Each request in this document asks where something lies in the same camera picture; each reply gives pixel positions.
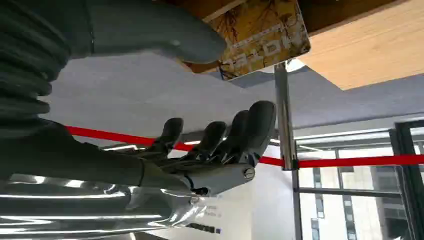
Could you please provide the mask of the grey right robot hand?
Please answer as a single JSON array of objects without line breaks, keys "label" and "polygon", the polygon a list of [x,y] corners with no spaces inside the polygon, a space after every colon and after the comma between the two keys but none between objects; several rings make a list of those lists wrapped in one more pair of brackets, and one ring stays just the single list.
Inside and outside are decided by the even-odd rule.
[{"label": "grey right robot hand", "polygon": [[254,103],[227,153],[211,156],[225,125],[207,133],[199,157],[171,162],[180,127],[140,153],[105,151],[41,118],[40,100],[70,60],[155,50],[189,63],[217,60],[224,39],[177,6],[152,0],[3,0],[0,3],[0,170],[108,184],[218,194],[251,180],[277,109]]}]

